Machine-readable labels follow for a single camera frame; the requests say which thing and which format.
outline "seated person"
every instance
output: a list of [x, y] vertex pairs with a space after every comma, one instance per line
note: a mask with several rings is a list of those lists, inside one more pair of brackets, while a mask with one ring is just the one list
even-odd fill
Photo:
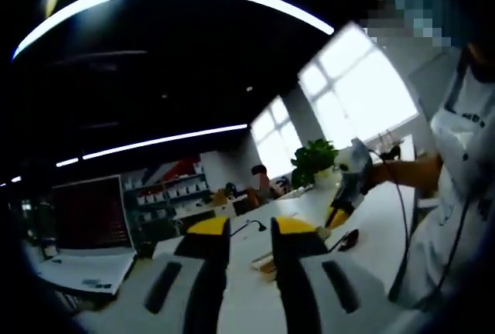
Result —
[[253, 166], [251, 168], [251, 174], [253, 175], [253, 189], [256, 192], [260, 206], [284, 195], [284, 191], [280, 187], [273, 186], [270, 183], [264, 165]]

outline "green plant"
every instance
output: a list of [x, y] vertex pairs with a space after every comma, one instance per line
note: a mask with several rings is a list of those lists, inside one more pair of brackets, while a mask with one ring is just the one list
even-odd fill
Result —
[[308, 141], [307, 147], [301, 147], [295, 152], [291, 163], [295, 166], [292, 171], [292, 187], [298, 189], [315, 182], [315, 174], [333, 166], [339, 150], [331, 141], [318, 139]]

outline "window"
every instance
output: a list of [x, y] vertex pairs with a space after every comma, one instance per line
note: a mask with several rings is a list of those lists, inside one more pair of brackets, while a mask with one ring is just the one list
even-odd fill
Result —
[[299, 74], [299, 83], [337, 148], [368, 141], [418, 114], [381, 49], [357, 25], [343, 29]]
[[269, 177], [282, 176], [294, 169], [291, 158], [302, 144], [280, 97], [253, 122], [251, 134]]

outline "potted plant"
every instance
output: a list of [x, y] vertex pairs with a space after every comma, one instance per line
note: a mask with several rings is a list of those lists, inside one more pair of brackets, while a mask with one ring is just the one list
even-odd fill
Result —
[[295, 159], [291, 163], [295, 166], [292, 172], [292, 186], [295, 189], [306, 187], [313, 183], [323, 185], [326, 178], [331, 177], [333, 165], [338, 150], [331, 141], [318, 139], [308, 141], [306, 147], [295, 152]]

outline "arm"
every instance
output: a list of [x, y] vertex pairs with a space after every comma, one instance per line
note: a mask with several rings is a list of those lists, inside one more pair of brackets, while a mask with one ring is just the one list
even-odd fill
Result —
[[421, 158], [414, 162], [391, 161], [386, 162], [386, 164], [381, 163], [372, 169], [370, 181], [374, 185], [378, 185], [397, 180], [399, 185], [435, 191], [438, 188], [442, 164], [440, 154]]

